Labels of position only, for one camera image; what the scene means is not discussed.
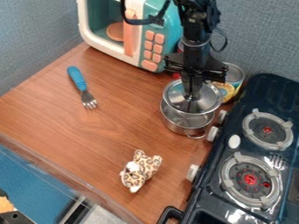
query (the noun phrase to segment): pink button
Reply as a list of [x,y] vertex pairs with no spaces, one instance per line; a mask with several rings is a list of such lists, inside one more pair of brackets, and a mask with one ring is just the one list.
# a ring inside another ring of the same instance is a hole
[[144,58],[146,58],[147,60],[151,60],[151,55],[152,53],[150,51],[144,51]]
[[145,32],[145,38],[148,39],[148,40],[154,40],[154,36],[155,36],[155,33],[152,32],[152,31],[146,31]]
[[143,60],[142,66],[145,69],[150,70],[151,72],[155,72],[158,68],[158,66],[155,62],[152,62],[152,61],[149,61],[149,60],[146,60],[146,59]]
[[160,63],[161,59],[162,59],[161,55],[154,53],[153,61],[155,61],[156,63]]
[[145,49],[151,51],[151,49],[153,49],[153,43],[151,43],[150,41],[147,41],[147,40],[146,40],[146,41],[144,42],[144,47],[145,47]]
[[154,52],[155,53],[162,53],[163,47],[161,45],[154,45]]
[[162,45],[164,43],[164,35],[161,33],[156,34],[155,42],[159,45]]

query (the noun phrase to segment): can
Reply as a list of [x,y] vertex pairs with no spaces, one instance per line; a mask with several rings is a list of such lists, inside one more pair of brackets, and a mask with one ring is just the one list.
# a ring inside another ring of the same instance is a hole
[[226,83],[214,81],[213,84],[223,95],[223,102],[228,103],[239,93],[246,75],[238,66],[227,62],[224,62],[224,64],[229,67],[226,75]]

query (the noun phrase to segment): gray wall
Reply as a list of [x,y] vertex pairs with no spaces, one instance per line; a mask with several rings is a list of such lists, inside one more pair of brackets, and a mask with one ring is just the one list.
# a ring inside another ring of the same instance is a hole
[[0,0],[0,95],[81,42],[75,0]]
[[298,0],[218,0],[218,6],[229,46],[216,58],[249,75],[270,72],[299,81]]

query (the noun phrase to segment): blue fork handle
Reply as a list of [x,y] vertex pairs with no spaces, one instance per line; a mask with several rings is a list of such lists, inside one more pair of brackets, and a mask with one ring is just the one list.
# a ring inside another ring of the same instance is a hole
[[70,66],[67,68],[67,73],[71,76],[74,84],[79,89],[79,91],[86,91],[87,90],[87,83],[83,77],[83,74],[76,66]]

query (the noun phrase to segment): stove knob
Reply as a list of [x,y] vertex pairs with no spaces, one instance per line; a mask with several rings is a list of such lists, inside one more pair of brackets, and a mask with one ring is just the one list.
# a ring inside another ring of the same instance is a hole
[[193,180],[195,179],[196,174],[198,173],[199,165],[192,164],[189,168],[187,179],[193,183]]
[[228,147],[232,150],[237,149],[240,146],[240,137],[238,135],[233,135],[228,140]]
[[218,121],[217,121],[217,124],[219,125],[222,125],[227,117],[227,111],[226,110],[223,110],[221,109],[219,114],[218,114]]
[[217,128],[215,126],[212,126],[210,131],[209,131],[208,136],[206,137],[206,140],[211,142],[211,143],[214,142],[218,132],[219,132],[219,128]]

